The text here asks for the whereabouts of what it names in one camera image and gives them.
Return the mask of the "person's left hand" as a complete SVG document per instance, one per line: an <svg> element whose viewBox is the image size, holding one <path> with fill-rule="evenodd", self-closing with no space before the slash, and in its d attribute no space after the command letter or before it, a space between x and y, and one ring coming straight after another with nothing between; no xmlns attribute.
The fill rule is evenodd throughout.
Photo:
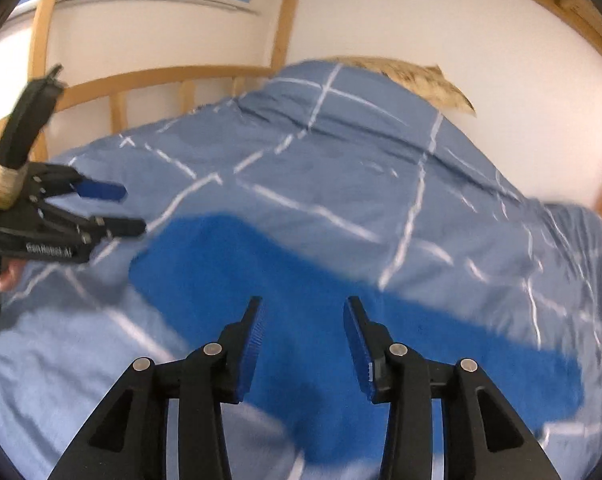
<svg viewBox="0 0 602 480"><path fill-rule="evenodd" d="M2 262L0 267L0 292L10 292L16 288L16 285L21 281L24 268L26 266L25 260L20 259L9 259Z"/></svg>

